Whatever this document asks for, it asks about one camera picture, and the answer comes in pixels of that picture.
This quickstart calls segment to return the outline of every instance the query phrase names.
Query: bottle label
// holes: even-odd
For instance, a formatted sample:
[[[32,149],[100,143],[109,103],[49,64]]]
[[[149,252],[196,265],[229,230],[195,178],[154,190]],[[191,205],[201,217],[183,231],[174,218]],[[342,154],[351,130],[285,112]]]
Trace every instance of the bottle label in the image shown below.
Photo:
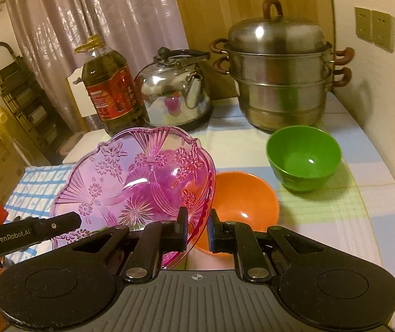
[[[128,66],[118,70],[109,80],[86,88],[97,115],[104,121],[121,117],[138,105]]]

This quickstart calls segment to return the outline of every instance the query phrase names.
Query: flower pattern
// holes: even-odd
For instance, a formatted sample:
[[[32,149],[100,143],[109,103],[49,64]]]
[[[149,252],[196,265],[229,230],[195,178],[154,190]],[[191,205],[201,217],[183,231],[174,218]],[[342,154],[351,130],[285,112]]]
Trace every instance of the flower pattern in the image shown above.
[[[119,149],[119,146],[105,147],[103,150],[104,158],[108,163],[114,164],[119,161],[121,157],[128,155],[127,152]]]
[[[96,164],[96,172],[101,175],[105,175],[107,173],[108,169],[109,169],[108,163],[105,161],[99,161]]]
[[[176,177],[178,178],[179,182],[185,181],[188,176],[188,168],[186,166],[180,166],[176,173]]]
[[[147,155],[144,153],[137,154],[135,157],[135,165],[138,167],[145,167],[148,162]]]
[[[175,161],[178,164],[183,165],[186,163],[187,159],[188,159],[187,151],[183,147],[179,147],[175,152]]]
[[[88,203],[81,203],[79,206],[79,213],[83,216],[89,216],[93,212],[93,207]]]
[[[196,202],[196,194],[188,192],[186,189],[182,189],[181,195],[183,205],[190,210],[191,206]]]
[[[119,177],[122,175],[122,166],[118,163],[114,163],[113,166],[110,167],[110,175],[113,177]]]
[[[127,225],[130,230],[142,230],[146,224],[152,221],[153,208],[142,198],[132,196],[127,205],[121,211],[119,224]]]
[[[197,171],[204,167],[204,163],[201,161],[196,151],[192,151],[187,156],[187,161],[185,162],[185,164],[191,172]]]
[[[61,235],[61,236],[59,236],[57,238],[64,239],[65,241],[68,241],[68,243],[72,243],[76,239],[76,231],[71,231],[69,233],[64,233],[63,235]]]
[[[98,183],[93,183],[90,185],[88,192],[90,192],[90,195],[92,195],[93,197],[100,196],[102,193],[102,187]]]
[[[80,230],[76,231],[76,238],[77,238],[77,240],[83,239],[83,238],[88,237],[88,236],[90,236],[90,231],[89,230],[80,229]]]
[[[165,154],[159,154],[155,157],[155,166],[157,168],[164,168],[167,164],[167,157]]]

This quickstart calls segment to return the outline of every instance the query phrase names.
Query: metal rack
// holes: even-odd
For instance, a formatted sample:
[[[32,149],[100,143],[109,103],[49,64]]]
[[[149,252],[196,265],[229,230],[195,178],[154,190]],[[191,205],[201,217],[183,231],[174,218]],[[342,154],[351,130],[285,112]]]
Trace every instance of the metal rack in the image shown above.
[[[12,115],[52,164],[62,161],[58,150],[73,135],[51,104],[21,56],[5,42],[13,63],[0,70],[0,95]]]

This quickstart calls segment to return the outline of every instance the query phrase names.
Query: orange bowl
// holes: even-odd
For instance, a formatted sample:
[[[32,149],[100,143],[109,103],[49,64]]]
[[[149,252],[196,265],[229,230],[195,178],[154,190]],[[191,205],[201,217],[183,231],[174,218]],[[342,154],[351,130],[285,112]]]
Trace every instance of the orange bowl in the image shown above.
[[[258,232],[266,232],[269,226],[277,224],[279,218],[279,202],[273,188],[263,179],[239,171],[216,174],[212,208],[221,222],[243,222]],[[195,247],[213,255],[209,251],[206,228]]]

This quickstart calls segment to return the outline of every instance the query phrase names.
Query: lid handle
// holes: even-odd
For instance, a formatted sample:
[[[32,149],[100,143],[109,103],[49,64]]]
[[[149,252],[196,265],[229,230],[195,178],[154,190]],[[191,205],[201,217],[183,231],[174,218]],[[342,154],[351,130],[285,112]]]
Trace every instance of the lid handle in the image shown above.
[[[271,7],[276,7],[279,17],[283,16],[282,5],[279,0],[265,0],[262,4],[263,18],[271,20]]]

